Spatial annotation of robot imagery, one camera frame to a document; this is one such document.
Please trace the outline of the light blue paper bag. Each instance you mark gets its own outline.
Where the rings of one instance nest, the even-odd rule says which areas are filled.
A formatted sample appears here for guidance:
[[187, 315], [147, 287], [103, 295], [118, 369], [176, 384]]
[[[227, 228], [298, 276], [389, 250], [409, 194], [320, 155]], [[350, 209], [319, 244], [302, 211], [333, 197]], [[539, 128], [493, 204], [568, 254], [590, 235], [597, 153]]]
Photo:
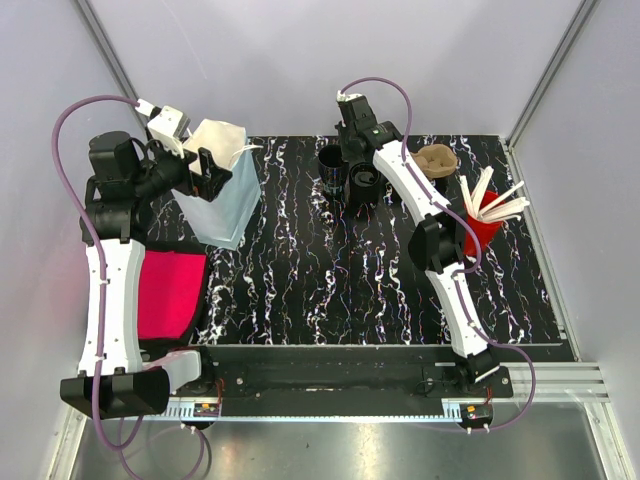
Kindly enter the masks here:
[[253, 159], [256, 146], [245, 128], [210, 119], [202, 120], [184, 146], [193, 153], [206, 148], [215, 166], [231, 175], [211, 201], [174, 190], [184, 219], [200, 243], [236, 250], [261, 197]]

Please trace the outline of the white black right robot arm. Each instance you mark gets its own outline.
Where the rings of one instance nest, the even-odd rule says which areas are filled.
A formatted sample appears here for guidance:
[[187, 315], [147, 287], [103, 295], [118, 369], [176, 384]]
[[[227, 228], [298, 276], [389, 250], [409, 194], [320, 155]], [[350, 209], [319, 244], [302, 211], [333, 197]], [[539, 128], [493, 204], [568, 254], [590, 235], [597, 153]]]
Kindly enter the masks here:
[[465, 207], [457, 205], [453, 215], [444, 211], [450, 202], [420, 171], [393, 123], [378, 122], [365, 96], [339, 92], [336, 101], [343, 153], [358, 161], [358, 171], [372, 167], [385, 177], [409, 210], [415, 229], [408, 253], [429, 279], [444, 313], [456, 355], [455, 387], [476, 396], [488, 387], [499, 361], [485, 339], [464, 274], [466, 229], [458, 220], [466, 217]]

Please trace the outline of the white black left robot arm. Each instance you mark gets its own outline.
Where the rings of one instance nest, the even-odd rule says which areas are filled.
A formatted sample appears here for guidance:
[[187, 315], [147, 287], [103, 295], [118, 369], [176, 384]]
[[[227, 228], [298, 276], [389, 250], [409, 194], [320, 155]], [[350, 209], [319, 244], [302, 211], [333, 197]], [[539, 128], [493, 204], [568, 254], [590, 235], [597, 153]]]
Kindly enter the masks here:
[[184, 160], [123, 131], [89, 142], [93, 175], [82, 240], [89, 312], [78, 372], [60, 398], [89, 417], [163, 413], [175, 392], [215, 386], [208, 355], [190, 341], [204, 315], [210, 272], [200, 247], [148, 239], [151, 203], [187, 177]]

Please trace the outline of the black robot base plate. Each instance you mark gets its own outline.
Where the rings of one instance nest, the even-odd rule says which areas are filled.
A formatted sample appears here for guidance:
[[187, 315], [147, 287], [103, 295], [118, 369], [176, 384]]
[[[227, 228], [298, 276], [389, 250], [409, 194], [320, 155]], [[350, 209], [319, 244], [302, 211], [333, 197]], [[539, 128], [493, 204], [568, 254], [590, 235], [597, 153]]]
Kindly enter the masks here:
[[179, 399], [221, 403], [224, 420], [400, 420], [442, 416], [443, 402], [510, 400], [508, 369], [478, 383], [447, 346], [217, 346]]

